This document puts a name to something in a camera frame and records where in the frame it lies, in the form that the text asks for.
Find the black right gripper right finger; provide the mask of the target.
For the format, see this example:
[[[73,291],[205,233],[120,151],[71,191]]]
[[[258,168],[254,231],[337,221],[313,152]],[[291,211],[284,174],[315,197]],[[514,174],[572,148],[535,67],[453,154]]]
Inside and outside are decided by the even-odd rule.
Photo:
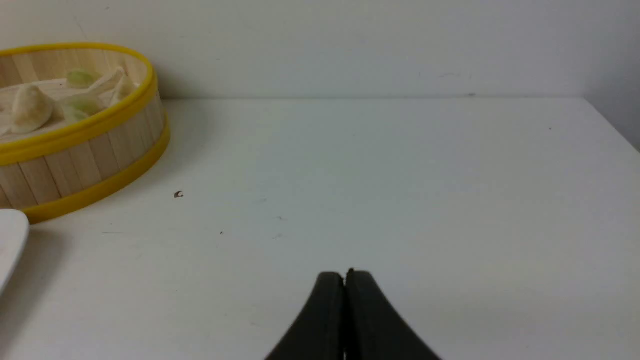
[[[439,360],[400,316],[368,271],[346,275],[348,360]]]

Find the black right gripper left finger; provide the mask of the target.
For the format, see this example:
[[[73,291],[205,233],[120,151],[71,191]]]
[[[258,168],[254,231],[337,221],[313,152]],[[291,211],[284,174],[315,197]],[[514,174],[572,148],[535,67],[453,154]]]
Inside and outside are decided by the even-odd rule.
[[[343,360],[345,285],[336,272],[321,272],[310,296],[268,360]]]

